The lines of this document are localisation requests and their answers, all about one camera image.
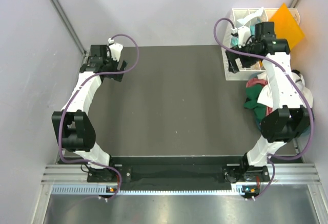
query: white plastic bin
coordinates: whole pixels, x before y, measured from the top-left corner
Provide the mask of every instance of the white plastic bin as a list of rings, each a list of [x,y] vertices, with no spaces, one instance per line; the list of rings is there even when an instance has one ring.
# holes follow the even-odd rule
[[[257,11],[258,9],[251,9],[251,8],[247,8],[247,9],[232,9],[231,13],[230,13],[230,20],[232,20],[234,22],[234,24],[236,26],[238,26],[238,19],[244,18],[245,16],[254,13],[255,11]],[[289,9],[290,12],[292,13],[292,15],[294,16],[295,21],[297,22],[297,24],[300,23],[300,15],[298,13],[297,9],[294,8],[290,8]],[[267,22],[268,19],[270,19],[273,14],[277,11],[277,9],[264,9],[264,13],[262,15],[262,17],[260,18],[261,22]],[[255,25],[256,23],[258,23],[258,20],[255,18],[253,20],[251,20],[250,22],[248,22],[245,26],[250,27]],[[223,38],[223,44],[227,47],[232,47],[231,46],[231,39],[232,39],[232,26],[230,25],[230,23],[228,23],[227,25],[227,29],[225,30],[225,34],[224,34],[224,38]],[[222,56],[223,56],[223,65],[224,65],[224,73],[225,73],[225,79],[226,80],[248,80],[250,78],[250,76],[252,74],[255,73],[262,73],[263,71],[265,71],[264,67],[261,68],[260,63],[257,63],[253,66],[251,66],[250,68],[243,68],[241,66],[241,62],[239,59],[236,60],[238,68],[239,68],[239,72],[238,73],[231,73],[228,71],[228,59],[226,56],[226,51],[223,49],[222,50]]]

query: gray wall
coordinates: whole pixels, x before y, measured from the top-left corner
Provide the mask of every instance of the gray wall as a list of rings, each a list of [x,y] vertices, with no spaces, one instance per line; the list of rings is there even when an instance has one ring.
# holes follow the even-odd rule
[[[141,46],[214,45],[213,26],[231,8],[291,0],[60,0],[85,48],[128,33]]]
[[[293,49],[292,66],[305,75],[305,84],[314,98],[315,134],[306,158],[317,166],[328,195],[328,7],[326,0],[301,0],[298,10],[305,39]],[[301,138],[303,145],[308,138]]]
[[[28,223],[81,55],[49,0],[0,0],[0,219]]]

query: purple cable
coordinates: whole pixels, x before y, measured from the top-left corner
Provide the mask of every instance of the purple cable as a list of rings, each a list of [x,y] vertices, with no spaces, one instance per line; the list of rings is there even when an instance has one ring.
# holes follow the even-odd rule
[[[235,54],[239,54],[239,55],[243,55],[243,56],[250,56],[250,57],[255,57],[255,58],[259,58],[259,59],[263,59],[263,60],[267,60],[273,64],[275,64],[279,69],[281,69],[281,71],[285,74],[286,73],[286,70],[280,65],[278,64],[276,61],[270,59],[270,58],[267,58],[265,56],[261,56],[261,55],[256,55],[256,54],[250,54],[250,53],[245,53],[245,52],[241,52],[241,51],[236,51],[236,50],[233,50],[233,49],[230,49],[226,46],[224,46],[220,41],[219,39],[217,38],[217,35],[216,35],[216,28],[217,28],[217,25],[221,22],[221,21],[228,21],[231,26],[233,28],[235,28],[235,25],[234,23],[229,19],[229,18],[221,18],[219,19],[215,25],[214,25],[214,38],[215,38],[215,41],[222,47],[224,48],[225,50],[227,51],[230,51],[232,53],[235,53]],[[264,192],[266,192],[266,190],[269,188],[269,186],[271,185],[274,177],[275,177],[275,173],[276,173],[276,170],[275,170],[275,166],[273,164],[273,162],[270,161],[270,156],[274,157],[274,158],[277,158],[277,159],[281,159],[281,160],[296,160],[296,159],[299,159],[300,157],[302,157],[307,151],[308,149],[310,148],[311,144],[312,144],[312,138],[313,138],[313,133],[314,133],[314,121],[313,121],[313,114],[312,114],[312,110],[311,110],[311,107],[310,107],[310,104],[309,102],[306,100],[305,96],[303,95],[303,93],[301,92],[301,90],[296,86],[296,84],[294,83],[293,79],[285,74],[286,78],[289,80],[289,82],[292,84],[292,86],[295,88],[295,90],[297,91],[297,93],[299,94],[299,96],[301,97],[301,99],[303,100],[303,102],[305,103],[305,106],[306,106],[306,109],[307,109],[307,112],[309,113],[309,117],[310,117],[310,135],[309,135],[309,139],[304,147],[304,150],[299,153],[298,155],[295,155],[295,156],[291,156],[291,157],[285,157],[285,156],[277,156],[277,155],[273,155],[273,154],[268,154],[268,163],[270,163],[272,165],[272,168],[273,168],[273,173],[272,173],[272,176],[271,176],[271,179],[270,181],[268,182],[268,185],[263,189],[263,191],[255,197],[255,199],[257,199],[258,197],[260,197],[261,195],[264,194]]]
[[[93,162],[91,160],[87,160],[87,159],[77,159],[77,160],[66,160],[63,156],[63,152],[62,152],[62,135],[63,135],[63,126],[64,126],[64,118],[65,118],[65,115],[66,115],[66,112],[67,112],[67,109],[68,107],[71,105],[71,103],[73,102],[73,100],[75,99],[75,97],[77,96],[77,94],[79,93],[79,91],[81,90],[81,88],[90,80],[92,79],[93,77],[96,77],[96,76],[99,76],[99,75],[110,75],[110,74],[125,74],[125,73],[128,73],[130,72],[132,69],[135,68],[135,66],[138,64],[139,62],[139,46],[137,44],[137,42],[130,36],[126,35],[126,34],[116,34],[115,36],[112,37],[112,39],[116,38],[116,37],[119,37],[119,36],[124,36],[124,37],[127,37],[129,38],[133,44],[135,45],[136,47],[136,50],[137,50],[137,59],[134,63],[134,65],[130,68],[130,69],[127,69],[127,70],[124,70],[124,71],[118,71],[118,72],[103,72],[103,73],[96,73],[96,74],[93,74],[91,75],[89,78],[87,78],[82,84],[81,86],[79,87],[79,89],[72,95],[72,97],[69,99],[69,101],[67,102],[67,105],[66,107],[64,108],[63,110],[63,114],[60,118],[60,124],[59,124],[59,133],[58,133],[58,147],[59,147],[59,156],[61,158],[61,160],[67,164],[74,164],[74,163],[79,163],[79,162],[90,162],[92,164],[95,164],[97,166],[100,166],[100,167],[104,167],[104,168],[107,168],[109,170],[113,170],[115,173],[117,173],[118,177],[119,177],[119,181],[118,181],[118,186],[117,186],[117,190],[114,192],[114,195],[112,195],[112,197],[110,197],[109,199],[113,199],[114,196],[118,193],[120,187],[121,187],[121,184],[122,184],[122,176],[120,174],[120,172],[111,167],[111,166],[107,166],[107,165],[102,165],[102,164],[99,164],[97,162]]]

